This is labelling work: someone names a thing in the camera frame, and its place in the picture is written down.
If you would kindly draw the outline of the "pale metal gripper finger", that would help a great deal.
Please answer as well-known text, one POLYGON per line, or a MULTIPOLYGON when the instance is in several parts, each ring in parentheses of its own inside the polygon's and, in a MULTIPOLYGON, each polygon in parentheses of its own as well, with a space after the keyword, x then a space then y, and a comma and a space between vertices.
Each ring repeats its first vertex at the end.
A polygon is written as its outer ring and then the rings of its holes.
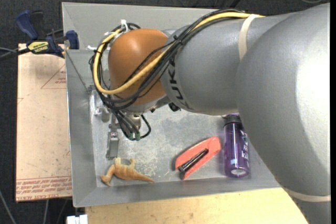
POLYGON ((109 110, 96 90, 91 90, 90 105, 94 116, 100 116, 102 122, 109 122, 109 110))
POLYGON ((108 142, 107 142, 107 159, 114 159, 118 156, 119 149, 119 135, 117 132, 108 133, 108 142))

